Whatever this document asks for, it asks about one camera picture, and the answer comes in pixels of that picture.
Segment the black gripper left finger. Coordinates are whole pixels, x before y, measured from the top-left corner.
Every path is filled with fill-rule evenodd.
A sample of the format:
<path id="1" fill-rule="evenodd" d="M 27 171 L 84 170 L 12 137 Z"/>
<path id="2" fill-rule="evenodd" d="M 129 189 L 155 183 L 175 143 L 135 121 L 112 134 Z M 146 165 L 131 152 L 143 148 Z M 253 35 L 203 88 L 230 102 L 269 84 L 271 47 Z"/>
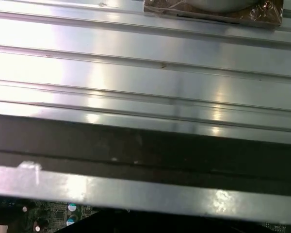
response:
<path id="1" fill-rule="evenodd" d="M 63 233 L 153 233 L 160 225 L 155 214 L 104 210 L 62 228 Z"/>

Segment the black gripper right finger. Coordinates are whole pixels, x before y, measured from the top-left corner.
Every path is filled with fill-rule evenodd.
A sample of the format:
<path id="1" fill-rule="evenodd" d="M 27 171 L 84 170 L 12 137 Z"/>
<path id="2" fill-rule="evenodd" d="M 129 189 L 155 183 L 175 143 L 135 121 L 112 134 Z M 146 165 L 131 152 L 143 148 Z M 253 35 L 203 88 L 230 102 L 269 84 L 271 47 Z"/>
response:
<path id="1" fill-rule="evenodd" d="M 215 217 L 160 214 L 160 224 L 167 233 L 272 233 L 254 222 Z"/>

